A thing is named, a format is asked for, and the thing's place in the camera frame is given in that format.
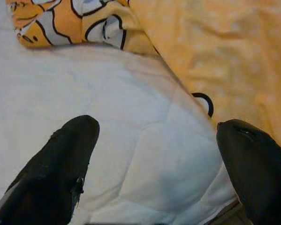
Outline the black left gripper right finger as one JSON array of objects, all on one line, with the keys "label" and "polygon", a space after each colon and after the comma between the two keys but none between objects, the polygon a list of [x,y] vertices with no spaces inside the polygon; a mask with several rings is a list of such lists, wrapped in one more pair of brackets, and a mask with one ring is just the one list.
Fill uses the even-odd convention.
[{"label": "black left gripper right finger", "polygon": [[239,119],[219,122],[216,141],[247,218],[254,225],[281,225],[281,146]]}]

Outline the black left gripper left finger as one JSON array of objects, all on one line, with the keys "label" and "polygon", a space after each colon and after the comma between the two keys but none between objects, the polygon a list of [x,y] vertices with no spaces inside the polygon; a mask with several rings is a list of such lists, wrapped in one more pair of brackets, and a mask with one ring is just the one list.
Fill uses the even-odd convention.
[{"label": "black left gripper left finger", "polygon": [[67,225],[84,192],[99,122],[72,118],[56,130],[0,199],[0,225]]}]

